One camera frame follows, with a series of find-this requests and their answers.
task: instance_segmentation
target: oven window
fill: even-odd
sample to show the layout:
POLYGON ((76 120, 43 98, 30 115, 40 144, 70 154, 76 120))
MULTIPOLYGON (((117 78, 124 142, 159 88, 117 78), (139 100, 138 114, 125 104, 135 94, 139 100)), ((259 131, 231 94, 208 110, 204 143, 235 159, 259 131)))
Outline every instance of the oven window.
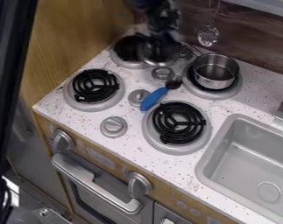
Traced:
POLYGON ((92 208, 86 203, 88 202, 88 199, 89 199, 89 197, 86 197, 88 196, 87 193, 85 193, 81 189, 78 189, 78 187, 72 181, 69 181, 69 183, 74 193, 75 201, 82 209, 84 209, 86 212, 88 212, 92 216, 96 217, 103 224, 116 224, 113 220, 110 220, 109 218, 105 217, 101 213, 98 213, 94 208, 92 208))

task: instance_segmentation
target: blue utensil handle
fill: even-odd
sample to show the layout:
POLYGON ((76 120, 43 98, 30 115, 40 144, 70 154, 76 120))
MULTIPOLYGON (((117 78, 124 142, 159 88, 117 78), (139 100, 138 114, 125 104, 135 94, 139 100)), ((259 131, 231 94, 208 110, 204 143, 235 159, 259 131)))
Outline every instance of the blue utensil handle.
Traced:
POLYGON ((161 87, 156 91, 152 92, 142 101, 140 109, 141 111, 147 111, 154 106, 164 95, 168 92, 168 88, 161 87))

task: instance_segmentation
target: small pot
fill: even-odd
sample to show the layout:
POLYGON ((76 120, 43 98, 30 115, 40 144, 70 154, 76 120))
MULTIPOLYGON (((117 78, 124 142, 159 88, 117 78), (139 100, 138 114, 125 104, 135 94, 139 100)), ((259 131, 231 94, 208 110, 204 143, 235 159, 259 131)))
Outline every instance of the small pot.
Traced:
POLYGON ((195 80, 209 89, 229 88, 238 77, 238 63, 227 56, 207 53, 195 59, 193 63, 195 80))

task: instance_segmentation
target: gray sink basin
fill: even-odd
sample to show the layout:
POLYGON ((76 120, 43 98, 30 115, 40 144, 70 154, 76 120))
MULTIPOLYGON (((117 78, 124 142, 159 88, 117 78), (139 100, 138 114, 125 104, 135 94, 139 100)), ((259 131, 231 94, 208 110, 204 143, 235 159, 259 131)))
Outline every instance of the gray sink basin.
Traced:
POLYGON ((195 168, 206 186, 283 223, 283 131, 231 115, 195 168))

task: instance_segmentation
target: floor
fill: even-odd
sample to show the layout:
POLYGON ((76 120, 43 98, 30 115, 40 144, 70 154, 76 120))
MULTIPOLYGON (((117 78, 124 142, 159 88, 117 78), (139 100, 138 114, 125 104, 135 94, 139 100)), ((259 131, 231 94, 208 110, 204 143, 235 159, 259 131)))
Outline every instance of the floor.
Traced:
POLYGON ((8 170, 4 178, 11 189, 12 205, 31 211, 43 224, 87 224, 56 206, 38 190, 21 180, 13 170, 8 170))

